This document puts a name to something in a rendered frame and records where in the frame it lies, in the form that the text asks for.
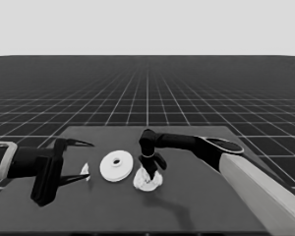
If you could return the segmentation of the large thick white disc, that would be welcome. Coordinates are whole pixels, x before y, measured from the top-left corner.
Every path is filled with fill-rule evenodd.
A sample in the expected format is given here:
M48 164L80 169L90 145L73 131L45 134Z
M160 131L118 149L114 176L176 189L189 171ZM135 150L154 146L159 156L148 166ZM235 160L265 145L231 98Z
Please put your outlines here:
M134 158L125 150L113 150L99 164L101 176L110 182L125 179L133 170Z

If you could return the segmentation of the white round carrier with pins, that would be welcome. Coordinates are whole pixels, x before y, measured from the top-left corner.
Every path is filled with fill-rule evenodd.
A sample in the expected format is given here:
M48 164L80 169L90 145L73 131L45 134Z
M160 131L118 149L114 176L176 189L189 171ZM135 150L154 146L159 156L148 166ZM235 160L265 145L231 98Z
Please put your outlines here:
M142 178L142 179L143 179L143 177L138 177L138 176L136 176L136 174L135 174L134 179L135 179L135 178ZM152 181L152 182L150 182L150 183L146 183L146 186L145 186L144 192L151 192L151 191L154 191L156 188L158 188L158 187L161 186L161 185L156 184L154 181Z

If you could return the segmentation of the small white T-shaped piece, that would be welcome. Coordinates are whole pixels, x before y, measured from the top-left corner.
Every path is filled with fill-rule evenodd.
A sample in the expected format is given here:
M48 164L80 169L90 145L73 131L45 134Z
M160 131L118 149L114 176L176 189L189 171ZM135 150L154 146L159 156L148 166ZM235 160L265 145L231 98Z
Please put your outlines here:
M88 175L88 177L86 178L87 181L89 181L90 179L90 175L89 175L89 165L87 163L85 163L85 165L83 166L82 170L81 170L81 174L82 175Z

